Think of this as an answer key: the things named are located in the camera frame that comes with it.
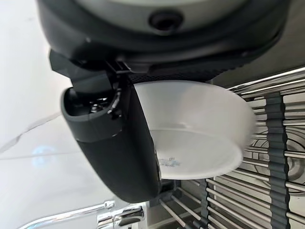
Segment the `chrome rack bar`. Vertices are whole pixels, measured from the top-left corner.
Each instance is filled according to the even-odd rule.
[[[188,213],[190,213],[192,216],[194,216],[197,220],[200,220],[201,217],[196,214],[196,212],[194,212],[193,210],[191,210],[190,208],[188,208],[184,203],[182,203],[178,198],[176,198],[175,196],[172,196],[173,201],[175,201],[177,204],[179,204],[184,210],[186,210]]]
[[[235,177],[230,177],[228,175],[222,175],[219,178],[221,178],[223,180],[226,180],[226,181],[229,181],[229,182],[232,182],[232,183],[235,183],[235,184],[238,184],[240,186],[252,189],[254,191],[263,193],[265,195],[268,195],[268,196],[270,195],[270,189],[267,189],[265,187],[261,187],[259,185],[252,184],[250,182],[247,182],[247,181],[244,181],[244,180],[240,180],[240,179],[237,179]]]
[[[280,80],[291,80],[292,77],[297,77],[302,79],[302,74],[305,74],[305,67],[303,68],[298,68],[298,69],[293,69],[284,73],[272,75],[260,80],[255,80],[247,83],[243,83],[231,88],[228,88],[228,90],[231,90],[235,92],[236,94],[241,94],[250,90],[254,90],[253,86],[259,85],[259,84],[272,84],[276,83]]]
[[[266,126],[266,121],[256,121],[256,126]],[[284,126],[305,126],[305,119],[284,120]]]
[[[254,135],[252,135],[252,139],[267,140],[267,134],[254,134]]]
[[[260,167],[269,167],[269,162],[268,161],[260,161],[260,160],[255,160],[255,159],[250,159],[250,158],[244,158],[243,163],[245,164],[250,164],[250,165],[255,165],[255,166],[260,166]]]
[[[192,199],[193,201],[195,201],[198,204],[201,204],[201,201],[199,199],[197,199],[196,197],[194,197],[192,194],[190,194],[189,192],[185,191],[184,189],[178,187],[178,190],[180,190],[184,195],[186,195],[188,198]]]
[[[241,168],[237,168],[233,172],[238,173],[238,174],[243,174],[243,175],[248,176],[248,177],[253,177],[253,178],[256,178],[256,179],[259,179],[259,180],[267,181],[267,182],[269,181],[269,178],[270,178],[270,176],[254,173],[254,172],[251,172],[251,171],[248,171],[248,170],[245,170],[245,169],[241,169]],[[286,187],[305,192],[305,185],[297,184],[297,183],[294,183],[294,182],[288,182],[287,181],[286,182]]]
[[[214,180],[211,180],[211,179],[206,179],[206,182],[208,182],[208,183],[210,183],[212,185],[215,185],[217,187],[220,187],[220,188],[222,188],[222,189],[224,189],[224,190],[226,190],[226,191],[228,191],[230,193],[233,193],[233,194],[235,194],[235,195],[237,195],[239,197],[242,197],[242,198],[244,198],[246,200],[249,200],[249,201],[251,201],[251,202],[253,202],[253,203],[257,204],[257,205],[260,205],[260,206],[262,206],[262,207],[264,207],[266,209],[270,209],[270,207],[271,207],[270,203],[267,203],[266,201],[260,200],[259,198],[256,198],[256,197],[253,197],[253,196],[250,196],[250,195],[248,195],[246,193],[243,193],[243,192],[241,192],[241,191],[239,191],[239,190],[237,190],[235,188],[232,188],[232,187],[229,187],[227,185],[221,184],[221,183],[219,183],[217,181],[214,181]]]
[[[198,185],[198,182],[196,182],[196,181],[194,181],[194,180],[189,180],[189,181],[190,181],[191,183],[195,184],[195,185]],[[242,192],[240,192],[240,191],[238,191],[238,190],[236,190],[236,189],[234,189],[234,188],[228,187],[228,186],[226,186],[226,185],[224,185],[224,184],[221,184],[221,183],[219,183],[219,182],[217,182],[217,181],[214,181],[214,180],[211,180],[211,179],[206,179],[206,181],[207,181],[208,183],[212,184],[212,185],[215,185],[215,186],[218,186],[218,187],[220,187],[220,188],[222,188],[222,189],[224,189],[224,190],[227,190],[228,192],[231,192],[231,193],[233,193],[233,194],[235,194],[235,195],[237,195],[237,196],[239,196],[239,197],[242,197],[242,198],[247,199],[247,200],[249,200],[249,201],[251,201],[251,202],[253,202],[253,203],[256,203],[256,204],[258,204],[258,205],[260,205],[260,206],[262,206],[262,207],[264,207],[264,208],[266,208],[266,209],[270,209],[270,208],[271,208],[271,205],[270,205],[269,203],[263,201],[263,200],[260,200],[260,199],[258,199],[258,198],[254,198],[254,197],[252,197],[252,196],[250,196],[250,195],[248,195],[248,194],[242,193]],[[298,184],[296,184],[296,183],[293,183],[293,184],[291,184],[290,182],[287,182],[287,183],[288,183],[288,184],[286,185],[287,187],[291,187],[291,188],[293,188],[293,189],[298,188]],[[228,196],[225,196],[225,195],[223,195],[223,194],[221,194],[221,193],[218,193],[218,192],[216,192],[216,191],[214,191],[214,190],[212,190],[212,189],[210,189],[210,188],[207,188],[206,190],[207,190],[208,192],[212,193],[213,195],[218,196],[218,197],[220,197],[220,198],[226,200],[227,202],[229,202],[229,203],[235,205],[236,207],[239,207],[239,208],[241,208],[241,209],[243,209],[243,210],[245,210],[245,211],[248,211],[249,213],[252,213],[253,215],[255,215],[255,216],[257,216],[257,217],[259,217],[259,218],[261,218],[261,219],[264,219],[264,220],[266,220],[267,222],[269,222],[270,217],[264,215],[263,213],[259,213],[258,211],[254,210],[253,208],[250,208],[250,207],[248,207],[248,206],[245,206],[244,204],[242,204],[242,203],[240,203],[240,202],[238,202],[238,201],[235,201],[235,200],[229,198]],[[298,222],[300,222],[300,223],[305,224],[305,217],[303,217],[303,216],[300,216],[300,215],[298,215],[298,214],[296,214],[296,213],[293,213],[293,212],[287,212],[286,215],[287,215],[287,217],[289,217],[290,219],[293,219],[293,220],[295,220],[295,221],[298,221]]]
[[[241,208],[244,211],[247,211],[247,212],[253,214],[254,216],[257,216],[258,218],[260,218],[260,219],[262,219],[262,220],[264,220],[264,221],[266,221],[268,223],[271,222],[271,218],[269,216],[267,216],[266,214],[264,214],[264,213],[261,213],[261,212],[255,210],[255,209],[253,209],[251,207],[248,207],[247,205],[242,204],[242,203],[240,203],[240,202],[238,202],[236,200],[233,200],[232,198],[230,198],[228,196],[225,196],[225,195],[223,195],[223,194],[221,194],[219,192],[216,192],[216,191],[214,191],[214,190],[212,190],[210,188],[207,188],[206,191],[211,193],[211,194],[213,194],[213,195],[215,195],[215,196],[217,196],[217,197],[219,197],[219,198],[221,198],[221,199],[223,199],[223,200],[225,200],[225,201],[227,201],[227,202],[229,202],[229,203],[231,203],[231,204],[233,204],[234,206],[236,206],[238,208]]]
[[[232,209],[224,206],[223,204],[219,203],[218,201],[208,197],[207,201],[209,201],[210,203],[214,204],[215,206],[221,208],[222,210],[228,212],[229,214],[231,214],[232,216],[236,217],[238,220],[242,221],[242,222],[246,222],[248,225],[254,227],[255,229],[266,229],[260,225],[258,225],[257,223],[251,221],[250,219],[248,219],[247,217],[237,213],[236,211],[233,211]]]
[[[103,204],[87,207],[87,208],[81,208],[78,210],[73,211],[67,211],[61,214],[56,214],[52,216],[43,217],[37,220],[34,220],[30,223],[27,223],[26,225],[20,227],[19,229],[31,229],[31,228],[42,228],[47,225],[50,225],[50,223],[56,223],[56,222],[63,222],[66,220],[79,218],[86,216],[88,214],[91,214],[93,212],[97,212],[99,210],[105,209],[105,208],[112,208],[114,207],[114,201],[106,201]]]
[[[228,229],[226,226],[224,226],[222,223],[218,222],[216,219],[214,219],[212,216],[208,217],[209,220],[215,224],[216,226],[218,226],[220,229]]]
[[[259,153],[259,154],[268,154],[268,149],[267,148],[256,147],[256,146],[250,146],[247,149],[245,149],[245,151],[246,152]],[[286,150],[285,151],[285,156],[305,159],[305,152]]]
[[[263,180],[263,181],[269,181],[269,176],[267,175],[263,175],[263,174],[258,174],[255,172],[251,172],[245,169],[241,169],[241,168],[237,168],[236,170],[233,171],[234,173],[238,173],[238,174],[242,174],[248,177],[253,177],[259,180]]]
[[[226,216],[222,215],[221,213],[219,213],[218,211],[216,211],[215,209],[211,208],[210,206],[208,206],[208,210],[210,212],[212,212],[213,214],[217,215],[218,217],[222,218],[224,221],[226,221],[227,223],[231,224],[232,226],[234,226],[237,229],[243,229],[241,226],[239,226],[238,224],[234,223],[232,220],[228,219]]]
[[[197,199],[196,197],[194,197],[192,194],[188,193],[187,191],[185,191],[182,188],[178,188],[180,191],[182,191],[183,194],[185,194],[187,197],[189,197],[190,199],[194,200],[196,203],[201,203],[199,199]],[[266,229],[258,224],[256,224],[255,222],[251,221],[250,219],[248,219],[247,217],[237,213],[236,211],[227,208],[226,206],[222,205],[221,203],[217,202],[216,200],[208,197],[207,200],[209,202],[211,202],[212,204],[214,204],[215,206],[221,208],[222,210],[228,212],[229,214],[231,214],[232,216],[236,217],[239,221],[244,221],[246,223],[248,223],[250,226],[254,227],[255,229]],[[214,211],[217,212],[215,209],[213,209],[212,207],[208,207],[209,211]],[[232,222],[231,220],[229,220],[228,218],[226,218],[225,216],[223,216],[222,214],[220,214],[219,212],[216,213],[216,215],[220,216],[223,220],[225,220],[228,223],[231,223],[231,225],[236,225],[236,223]]]
[[[169,206],[167,206],[162,200],[159,200],[159,203],[183,228],[185,228],[186,223]]]
[[[173,201],[175,201],[177,204],[179,204],[184,210],[186,210],[188,213],[190,213],[196,220],[200,221],[202,219],[201,216],[196,214],[193,210],[191,210],[189,207],[187,207],[184,203],[182,203],[178,198],[175,196],[172,196]],[[222,229],[227,229],[224,225],[222,225],[220,222],[212,218],[211,222],[213,222],[215,225],[219,226]]]

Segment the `small logo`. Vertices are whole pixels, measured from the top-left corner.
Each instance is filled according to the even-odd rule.
[[[180,166],[180,162],[175,160],[174,157],[170,157],[169,159],[159,159],[160,166],[166,167],[178,167]]]

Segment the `stainless steel rod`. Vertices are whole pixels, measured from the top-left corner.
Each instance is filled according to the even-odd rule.
[[[305,159],[305,152],[297,152],[297,151],[286,150],[285,151],[285,156],[286,157]]]
[[[286,187],[305,192],[305,185],[297,184],[294,182],[286,182]]]
[[[213,194],[213,195],[215,195],[215,196],[217,196],[217,197],[219,197],[219,198],[221,198],[221,199],[223,199],[223,200],[225,200],[225,201],[227,201],[227,202],[229,202],[229,203],[231,203],[231,204],[233,204],[234,206],[236,206],[236,207],[238,207],[238,208],[240,208],[240,209],[242,209],[244,211],[247,211],[247,212],[257,216],[258,218],[260,218],[262,220],[265,220],[268,223],[271,222],[271,218],[269,216],[267,216],[266,214],[264,214],[264,213],[260,213],[259,211],[255,210],[255,209],[253,209],[251,207],[248,207],[247,205],[242,204],[242,203],[240,203],[240,202],[238,202],[236,200],[233,200],[232,198],[227,197],[227,196],[225,196],[225,195],[223,195],[223,194],[221,194],[219,192],[216,192],[216,191],[214,191],[214,190],[212,190],[212,189],[210,189],[208,187],[206,188],[206,191],[211,193],[211,194]]]
[[[259,154],[268,154],[268,149],[263,147],[257,147],[257,146],[249,146],[247,149],[245,149],[246,152],[253,152],[253,153],[259,153]]]
[[[305,84],[305,79],[300,79],[300,80],[280,83],[280,84],[276,84],[276,85],[272,85],[272,86],[267,86],[264,88],[258,88],[258,89],[252,90],[252,91],[240,93],[240,95],[242,98],[253,98],[253,97],[262,96],[262,95],[268,94],[268,93],[303,88],[304,84]]]
[[[257,192],[260,192],[260,193],[263,193],[265,195],[270,195],[270,189],[267,189],[265,187],[261,187],[259,185],[255,185],[255,184],[252,184],[250,182],[247,182],[247,181],[244,181],[244,180],[240,180],[240,179],[237,179],[235,177],[230,177],[228,175],[222,175],[220,176],[221,179],[224,179],[226,181],[230,181],[232,183],[235,183],[235,184],[238,184],[240,186],[243,186],[243,187],[246,187],[246,188],[249,188],[249,189],[252,189],[254,191],[257,191]]]
[[[235,195],[237,195],[239,197],[242,197],[242,198],[244,198],[246,200],[249,200],[249,201],[251,201],[251,202],[253,202],[253,203],[257,204],[257,205],[260,205],[260,206],[262,206],[262,207],[264,207],[266,209],[270,209],[270,204],[265,202],[265,201],[263,201],[263,200],[260,200],[259,198],[252,197],[252,196],[250,196],[250,195],[248,195],[246,193],[243,193],[243,192],[241,192],[241,191],[239,191],[237,189],[234,189],[232,187],[229,187],[227,185],[218,183],[217,181],[214,181],[214,180],[206,179],[206,181],[209,182],[212,185],[220,187],[220,188],[222,188],[222,189],[224,189],[224,190],[226,190],[226,191],[228,191],[230,193],[233,193],[233,194],[235,194]]]
[[[186,223],[162,200],[159,200],[159,202],[162,205],[162,207],[184,228]]]
[[[259,153],[259,154],[268,154],[268,149],[267,148],[257,147],[257,146],[250,146],[247,149],[245,149],[245,151],[246,152]],[[285,156],[286,157],[305,159],[305,152],[286,150],[285,151]]]
[[[263,181],[269,181],[269,176],[267,175],[263,175],[263,174],[258,174],[255,172],[251,172],[245,169],[241,169],[241,168],[237,168],[236,170],[234,170],[233,172],[238,173],[238,174],[243,174],[246,175],[248,177],[253,177],[259,180],[263,180]]]
[[[216,229],[215,227],[213,227],[211,224],[208,224],[208,229]]]
[[[200,186],[200,183],[195,180],[187,180],[187,181],[192,183],[193,185]]]
[[[254,134],[254,135],[252,135],[252,139],[267,140],[267,134]]]
[[[214,219],[212,216],[208,216],[208,219],[215,224],[216,226],[218,226],[220,229],[228,229],[224,224],[220,223],[219,221],[217,221],[216,219]]]
[[[266,126],[266,121],[256,121],[256,126]],[[284,120],[283,125],[285,126],[304,126],[305,119],[297,119],[297,120]]]
[[[199,199],[197,199],[196,197],[194,197],[192,194],[188,193],[187,191],[185,191],[182,188],[178,188],[179,190],[181,190],[187,197],[189,197],[190,199],[194,200],[196,203],[201,203],[201,201]],[[248,219],[247,217],[244,217],[243,215],[235,212],[234,210],[222,205],[221,203],[217,202],[216,200],[208,197],[207,200],[211,203],[213,203],[214,205],[216,205],[217,207],[221,208],[222,210],[225,210],[226,212],[228,212],[229,214],[231,214],[232,216],[235,216],[237,219],[244,221],[246,223],[248,223],[249,225],[253,226],[255,229],[266,229],[256,223],[254,223],[253,221],[251,221],[250,219]],[[208,206],[207,208],[209,211],[215,213],[216,210],[214,210],[213,208],[211,208],[210,206]],[[226,218],[225,216],[221,215],[219,212],[218,214],[216,213],[216,215],[220,216],[223,219],[227,219],[228,222],[230,222],[232,225],[235,225],[234,222],[232,222],[231,220],[229,220],[228,218]]]
[[[254,172],[247,171],[247,170],[241,169],[241,168],[237,168],[233,172],[269,182],[269,177],[270,176],[267,176],[267,175],[254,173]],[[294,183],[294,182],[286,182],[285,185],[286,185],[286,187],[305,192],[305,185],[297,184],[297,183]]]
[[[250,158],[244,158],[243,163],[249,164],[249,165],[255,165],[255,166],[260,166],[260,167],[269,167],[269,162],[267,161],[260,161],[260,160],[255,160],[255,159],[250,159]]]
[[[295,78],[297,77],[297,79],[299,78],[303,78],[302,74],[305,73],[305,67],[303,68],[298,68],[298,69],[293,69],[284,73],[280,73],[280,74],[276,74],[276,75],[272,75],[269,77],[265,77],[263,79],[260,80],[255,80],[255,81],[251,81],[251,82],[247,82],[247,83],[243,83],[231,88],[228,88],[228,90],[231,90],[237,94],[243,93],[243,92],[248,92],[248,91],[252,91],[254,90],[254,86],[257,85],[262,85],[262,84],[272,84],[275,82],[282,82],[282,81],[291,81],[292,77]]]
[[[288,218],[293,219],[293,220],[305,225],[305,217],[304,216],[300,216],[300,215],[292,213],[292,212],[287,212],[286,215],[287,215]]]
[[[192,199],[193,201],[195,201],[198,204],[201,204],[201,201],[199,199],[197,199],[196,197],[194,197],[192,194],[190,194],[189,192],[185,191],[184,189],[178,187],[178,190],[182,191],[182,193],[184,195],[186,195],[188,198]]]
[[[223,214],[219,213],[218,211],[216,211],[215,209],[211,208],[210,206],[208,206],[207,209],[208,209],[208,211],[210,211],[213,214],[217,215],[218,217],[222,218],[227,223],[231,224],[236,229],[243,229],[241,226],[239,226],[238,224],[234,223],[232,220],[228,219],[226,216],[224,216]]]
[[[189,207],[187,207],[184,203],[182,203],[179,199],[177,199],[176,197],[172,196],[172,199],[179,204],[184,210],[186,210],[188,213],[190,213],[192,216],[194,216],[197,220],[200,220],[201,217],[196,214],[196,212],[194,212],[193,210],[191,210]]]
[[[215,206],[221,208],[222,210],[228,212],[230,215],[236,217],[238,220],[243,221],[243,222],[247,223],[248,225],[254,227],[255,229],[266,229],[266,228],[258,225],[257,223],[251,221],[247,217],[237,213],[236,211],[233,211],[232,209],[224,206],[223,204],[219,203],[218,201],[216,201],[210,197],[207,198],[207,201],[209,201],[210,203],[214,204]]]

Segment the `circular hole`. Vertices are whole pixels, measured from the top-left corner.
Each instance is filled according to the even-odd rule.
[[[161,32],[174,32],[183,23],[183,16],[175,11],[161,11],[151,15],[149,24],[152,28]]]

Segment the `metal wire rack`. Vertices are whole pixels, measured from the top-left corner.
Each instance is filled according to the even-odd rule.
[[[172,197],[191,221],[161,205],[186,229],[305,228],[305,68],[228,90],[245,99],[257,118],[243,163],[227,175],[189,180],[200,197],[178,188],[202,206],[196,213]]]

